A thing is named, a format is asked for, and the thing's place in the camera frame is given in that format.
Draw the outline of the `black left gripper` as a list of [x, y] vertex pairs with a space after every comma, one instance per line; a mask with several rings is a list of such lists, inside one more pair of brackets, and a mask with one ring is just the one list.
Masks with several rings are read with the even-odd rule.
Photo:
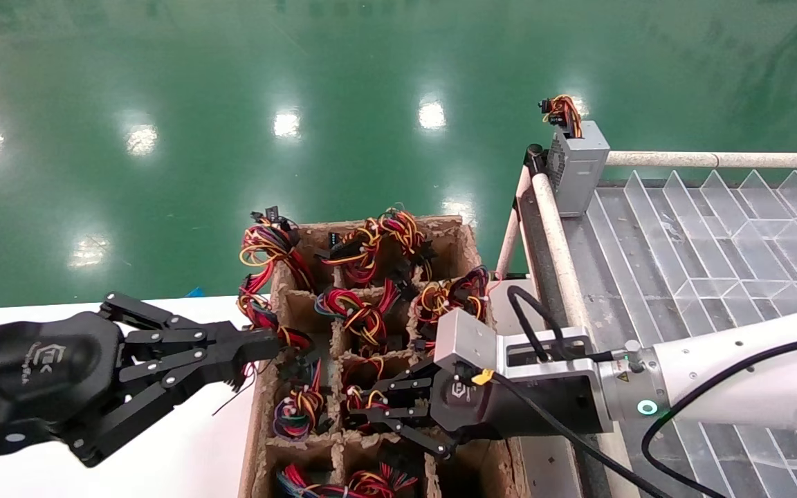
[[[116, 365], [124, 341], [181, 351]], [[98, 311], [53, 322], [0, 324], [0, 456], [55, 439], [92, 468], [200, 389], [244, 384], [244, 368], [277, 356], [271, 329], [200, 324], [122, 293]]]

